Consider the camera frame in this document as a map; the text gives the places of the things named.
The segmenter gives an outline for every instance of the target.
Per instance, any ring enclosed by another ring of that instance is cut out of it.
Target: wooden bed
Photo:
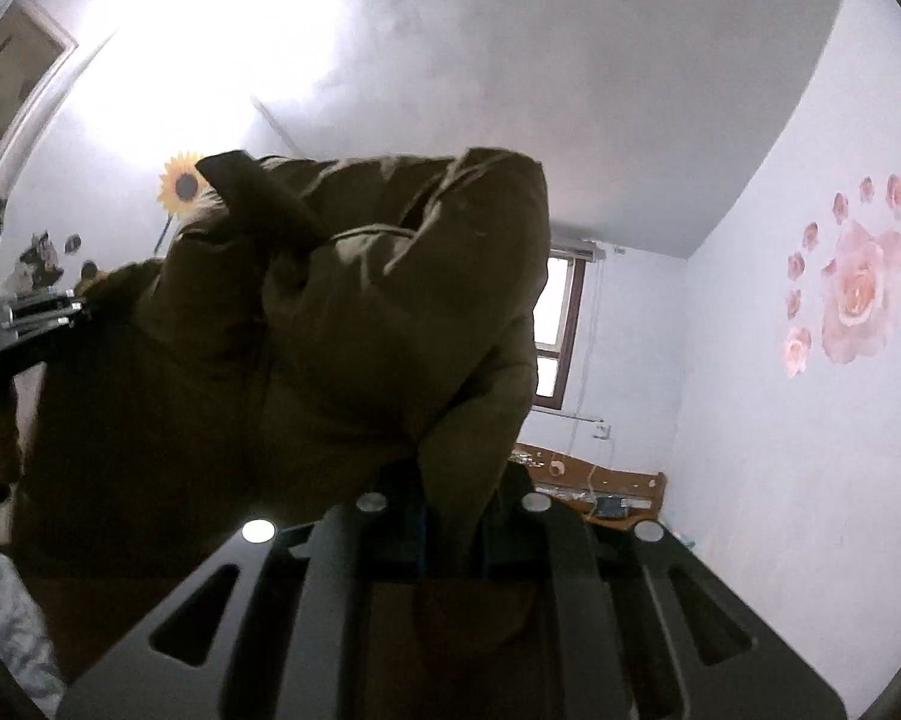
[[[527,443],[516,445],[510,459],[512,463],[526,467],[541,493],[577,509],[585,520],[594,525],[617,530],[629,530],[641,519],[657,519],[663,505],[663,492],[668,485],[668,478],[663,473],[603,469],[561,452]],[[633,504],[630,517],[591,517],[598,495],[624,496]]]

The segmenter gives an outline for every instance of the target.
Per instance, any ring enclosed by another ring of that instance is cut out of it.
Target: window
[[[577,332],[585,261],[564,254],[548,260],[548,285],[534,307],[537,344],[537,397],[534,405],[559,409],[564,404],[570,353]]]

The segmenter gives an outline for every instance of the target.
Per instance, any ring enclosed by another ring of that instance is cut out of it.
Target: white blanket
[[[14,565],[0,554],[0,658],[47,717],[54,717],[65,685],[54,662],[44,615]]]

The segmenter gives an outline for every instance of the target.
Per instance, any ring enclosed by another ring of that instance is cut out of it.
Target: bolt
[[[358,509],[364,514],[377,514],[387,508],[387,496],[383,493],[364,493],[358,498]]]
[[[250,541],[252,544],[270,541],[276,532],[277,528],[274,527],[274,524],[266,519],[252,519],[241,528],[241,536],[244,536],[246,541]]]
[[[540,514],[550,508],[550,498],[543,493],[527,493],[521,498],[521,506],[524,507],[524,512]]]
[[[634,526],[634,535],[641,541],[660,541],[663,528],[652,519],[642,519]]]

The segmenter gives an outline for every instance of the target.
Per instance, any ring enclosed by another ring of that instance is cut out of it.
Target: window frame
[[[584,293],[584,269],[587,260],[580,257],[569,257],[563,252],[553,251],[548,259],[559,257],[569,260],[572,266],[567,269],[569,289],[564,287],[564,304],[561,309],[561,329],[558,333],[559,343],[554,348],[551,344],[534,343],[534,365],[538,357],[548,357],[557,361],[557,375],[554,378],[554,391],[551,395],[534,394],[534,405],[544,409],[561,410],[564,406],[564,393],[567,391],[567,377],[570,373],[570,358],[573,353],[574,340],[577,337],[577,320],[580,317],[580,300]]]

